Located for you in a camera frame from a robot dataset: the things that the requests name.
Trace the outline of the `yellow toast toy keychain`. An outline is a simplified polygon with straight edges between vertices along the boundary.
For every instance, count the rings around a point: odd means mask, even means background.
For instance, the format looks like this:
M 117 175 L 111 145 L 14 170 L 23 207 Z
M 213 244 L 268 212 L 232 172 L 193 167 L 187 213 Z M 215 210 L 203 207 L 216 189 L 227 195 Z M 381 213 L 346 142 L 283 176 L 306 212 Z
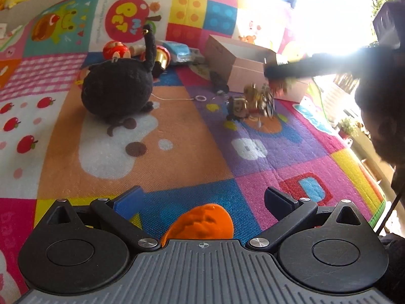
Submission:
M 268 84 L 259 90 L 255 83 L 244 87 L 244 99 L 247 103 L 248 118 L 257 122 L 261 128 L 263 118 L 272 118 L 275 114 L 275 101 Z

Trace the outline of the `orange pumpkin shell toy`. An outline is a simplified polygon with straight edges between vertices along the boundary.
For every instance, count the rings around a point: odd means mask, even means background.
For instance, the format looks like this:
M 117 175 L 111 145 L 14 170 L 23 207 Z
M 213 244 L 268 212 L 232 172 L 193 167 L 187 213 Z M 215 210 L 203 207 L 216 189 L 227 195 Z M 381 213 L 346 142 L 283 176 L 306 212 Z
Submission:
M 234 225 L 227 210 L 219 204 L 204 204 L 183 213 L 161 238 L 161 246 L 171 239 L 232 239 Z

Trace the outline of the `black cylinder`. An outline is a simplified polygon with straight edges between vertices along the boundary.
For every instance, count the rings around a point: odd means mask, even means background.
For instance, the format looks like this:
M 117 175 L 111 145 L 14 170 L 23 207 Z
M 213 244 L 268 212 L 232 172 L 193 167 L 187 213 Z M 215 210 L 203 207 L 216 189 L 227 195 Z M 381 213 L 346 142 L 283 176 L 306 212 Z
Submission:
M 221 75 L 215 71 L 209 72 L 209 77 L 213 85 L 213 92 L 218 95 L 228 94 L 229 86 L 227 82 L 222 79 Z

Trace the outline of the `black plush toy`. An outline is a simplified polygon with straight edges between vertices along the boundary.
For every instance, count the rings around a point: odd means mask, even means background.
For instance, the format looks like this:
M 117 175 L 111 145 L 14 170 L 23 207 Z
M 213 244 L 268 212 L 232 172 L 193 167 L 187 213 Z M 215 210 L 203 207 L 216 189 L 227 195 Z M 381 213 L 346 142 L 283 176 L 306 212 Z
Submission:
M 101 119 L 120 119 L 154 109 L 150 101 L 156 42 L 152 26 L 143 26 L 145 60 L 112 58 L 89 68 L 83 79 L 81 100 L 85 109 Z

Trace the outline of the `blue tissue pack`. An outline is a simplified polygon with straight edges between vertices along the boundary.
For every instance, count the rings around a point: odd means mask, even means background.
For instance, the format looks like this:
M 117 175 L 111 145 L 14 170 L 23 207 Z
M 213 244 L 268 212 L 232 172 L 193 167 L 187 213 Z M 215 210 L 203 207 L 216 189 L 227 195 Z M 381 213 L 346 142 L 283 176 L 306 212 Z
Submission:
M 184 63 L 199 65 L 205 63 L 205 57 L 197 48 L 189 47 L 184 43 L 174 41 L 158 41 L 158 44 L 169 51 L 171 65 L 179 65 Z

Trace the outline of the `small red potted plant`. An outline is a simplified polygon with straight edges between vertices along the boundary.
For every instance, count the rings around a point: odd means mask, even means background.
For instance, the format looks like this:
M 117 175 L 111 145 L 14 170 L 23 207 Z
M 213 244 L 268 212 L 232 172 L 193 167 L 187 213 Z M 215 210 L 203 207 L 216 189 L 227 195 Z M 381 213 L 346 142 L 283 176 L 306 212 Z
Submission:
M 342 139 L 348 139 L 358 132 L 358 123 L 354 119 L 345 118 L 338 123 L 338 134 Z

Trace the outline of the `pink cardboard box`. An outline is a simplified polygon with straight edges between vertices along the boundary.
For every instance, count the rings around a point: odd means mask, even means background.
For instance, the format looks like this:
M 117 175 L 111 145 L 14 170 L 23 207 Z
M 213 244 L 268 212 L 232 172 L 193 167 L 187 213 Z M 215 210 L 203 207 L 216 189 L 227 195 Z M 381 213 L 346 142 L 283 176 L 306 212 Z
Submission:
M 203 53 L 209 70 L 217 73 L 230 92 L 242 93 L 248 84 L 267 83 L 264 67 L 277 63 L 277 54 L 265 47 L 211 35 Z

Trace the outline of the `colourful cartoon play mat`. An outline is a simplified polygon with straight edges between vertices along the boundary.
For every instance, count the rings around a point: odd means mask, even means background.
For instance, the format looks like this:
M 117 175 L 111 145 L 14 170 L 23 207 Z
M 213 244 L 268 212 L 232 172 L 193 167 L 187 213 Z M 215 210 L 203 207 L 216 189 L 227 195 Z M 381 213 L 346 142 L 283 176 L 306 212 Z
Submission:
M 181 214 L 216 203 L 242 242 L 275 218 L 273 186 L 321 205 L 352 200 L 370 224 L 385 198 L 311 101 L 277 101 L 275 116 L 230 122 L 203 65 L 171 66 L 154 83 L 154 109 L 110 126 L 88 113 L 81 73 L 112 40 L 159 40 L 204 49 L 223 36 L 277 52 L 292 46 L 283 0 L 64 0 L 1 41 L 1 302 L 27 287 L 23 243 L 56 198 L 86 205 L 139 185 L 132 221 L 161 237 Z

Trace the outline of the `red hooded doll figure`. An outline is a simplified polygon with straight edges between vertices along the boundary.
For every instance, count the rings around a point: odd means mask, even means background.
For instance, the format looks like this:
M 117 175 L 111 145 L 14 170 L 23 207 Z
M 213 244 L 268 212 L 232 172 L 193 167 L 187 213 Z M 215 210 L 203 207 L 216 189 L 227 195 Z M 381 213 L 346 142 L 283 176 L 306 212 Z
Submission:
M 102 50 L 105 60 L 113 58 L 130 58 L 130 49 L 120 41 L 109 41 Z

